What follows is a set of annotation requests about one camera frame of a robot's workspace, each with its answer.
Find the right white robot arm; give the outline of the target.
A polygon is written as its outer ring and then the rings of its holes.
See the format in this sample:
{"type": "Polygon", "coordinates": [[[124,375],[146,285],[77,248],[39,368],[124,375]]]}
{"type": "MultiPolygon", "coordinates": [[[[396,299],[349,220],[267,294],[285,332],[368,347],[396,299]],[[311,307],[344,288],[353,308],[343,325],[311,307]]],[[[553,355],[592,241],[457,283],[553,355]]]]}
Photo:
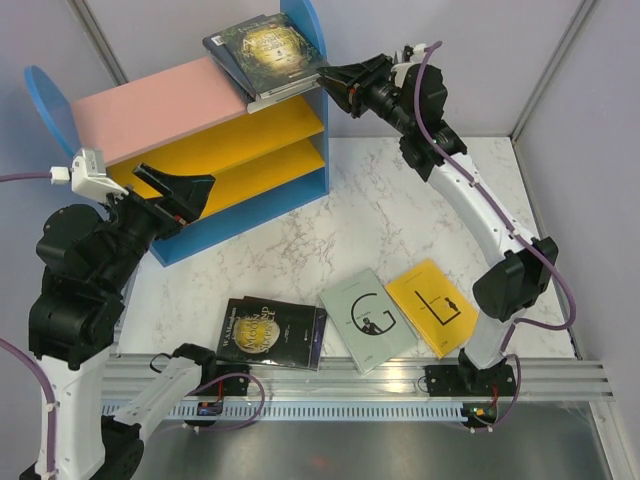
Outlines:
{"type": "Polygon", "coordinates": [[[458,355],[454,383],[482,392],[512,373],[503,350],[516,318],[551,280],[559,249],[539,239],[493,197],[467,147],[444,119],[448,92],[430,51],[406,48],[397,62],[380,54],[361,63],[318,68],[318,84],[353,118],[371,111],[400,134],[405,162],[454,209],[479,245],[487,271],[473,284],[479,317],[458,355]]]}

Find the green Alice Wonderland book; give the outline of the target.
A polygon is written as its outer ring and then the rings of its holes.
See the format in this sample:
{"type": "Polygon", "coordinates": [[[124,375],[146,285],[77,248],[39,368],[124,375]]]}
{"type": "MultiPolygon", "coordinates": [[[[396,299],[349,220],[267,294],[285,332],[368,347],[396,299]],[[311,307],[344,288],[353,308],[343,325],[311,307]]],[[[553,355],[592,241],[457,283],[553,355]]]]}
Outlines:
{"type": "Polygon", "coordinates": [[[325,57],[285,13],[246,21],[219,34],[261,98],[314,81],[325,57]]]}

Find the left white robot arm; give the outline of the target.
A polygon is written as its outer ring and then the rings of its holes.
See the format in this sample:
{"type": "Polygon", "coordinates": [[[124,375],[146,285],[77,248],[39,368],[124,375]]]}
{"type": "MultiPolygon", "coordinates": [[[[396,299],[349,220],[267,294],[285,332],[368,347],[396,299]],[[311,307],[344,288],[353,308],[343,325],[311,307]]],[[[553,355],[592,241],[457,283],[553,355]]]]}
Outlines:
{"type": "Polygon", "coordinates": [[[28,479],[129,479],[169,411],[188,394],[206,395],[218,385],[215,353],[187,343],[127,406],[111,415],[101,411],[124,287],[153,242],[201,216],[215,182],[210,175],[174,176],[144,164],[135,174],[155,197],[75,164],[73,189],[94,195],[95,202],[52,214],[37,243],[45,268],[29,312],[28,344],[42,388],[43,433],[28,479]]]}

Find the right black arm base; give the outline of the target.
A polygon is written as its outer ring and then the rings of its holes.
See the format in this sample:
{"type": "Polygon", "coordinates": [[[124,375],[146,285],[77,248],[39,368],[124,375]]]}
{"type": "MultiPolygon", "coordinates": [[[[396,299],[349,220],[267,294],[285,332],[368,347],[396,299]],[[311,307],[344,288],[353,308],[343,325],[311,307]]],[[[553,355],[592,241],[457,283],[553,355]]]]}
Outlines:
{"type": "Polygon", "coordinates": [[[478,369],[464,349],[456,364],[429,364],[424,367],[424,374],[427,392],[433,397],[502,397],[513,396],[516,391],[516,377],[506,359],[478,369]]]}

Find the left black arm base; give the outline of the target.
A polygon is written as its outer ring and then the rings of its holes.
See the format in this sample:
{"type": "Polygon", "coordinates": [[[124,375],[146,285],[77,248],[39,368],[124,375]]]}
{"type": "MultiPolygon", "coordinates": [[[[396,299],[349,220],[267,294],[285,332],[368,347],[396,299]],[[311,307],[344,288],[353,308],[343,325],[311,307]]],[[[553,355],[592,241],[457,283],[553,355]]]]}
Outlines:
{"type": "Polygon", "coordinates": [[[188,393],[188,396],[214,396],[224,399],[228,396],[244,396],[247,393],[250,380],[248,374],[250,367],[242,363],[229,363],[223,361],[219,363],[216,353],[206,347],[201,347],[191,343],[184,343],[176,348],[171,354],[161,352],[152,357],[149,368],[156,374],[160,374],[154,362],[158,357],[168,360],[172,358],[187,358],[193,360],[202,368],[201,381],[195,390],[188,393]]]}

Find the teal ocean cover book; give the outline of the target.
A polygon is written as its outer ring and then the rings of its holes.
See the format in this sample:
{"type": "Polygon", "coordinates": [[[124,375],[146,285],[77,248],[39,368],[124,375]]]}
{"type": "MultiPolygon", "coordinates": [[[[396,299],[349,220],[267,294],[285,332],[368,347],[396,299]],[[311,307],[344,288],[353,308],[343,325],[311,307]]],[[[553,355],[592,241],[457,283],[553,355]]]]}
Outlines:
{"type": "Polygon", "coordinates": [[[246,111],[248,114],[254,114],[256,112],[259,112],[261,110],[274,106],[278,103],[284,102],[290,98],[301,95],[303,93],[306,93],[318,87],[319,85],[316,82],[312,82],[310,84],[303,85],[296,89],[291,89],[289,91],[283,91],[283,92],[277,93],[266,99],[256,99],[255,101],[252,101],[247,104],[246,111]]]}

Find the navy blue hardcover book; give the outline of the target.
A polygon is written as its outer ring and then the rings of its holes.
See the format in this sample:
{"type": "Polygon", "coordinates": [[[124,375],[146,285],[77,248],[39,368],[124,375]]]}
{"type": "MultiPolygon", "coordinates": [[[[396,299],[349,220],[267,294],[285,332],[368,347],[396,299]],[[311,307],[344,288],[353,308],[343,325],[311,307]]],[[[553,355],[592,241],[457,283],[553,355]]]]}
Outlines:
{"type": "Polygon", "coordinates": [[[247,102],[266,99],[266,96],[258,93],[251,81],[248,79],[242,68],[237,63],[235,57],[220,34],[212,34],[202,40],[205,49],[212,56],[213,60],[225,71],[234,85],[243,95],[247,102]]]}

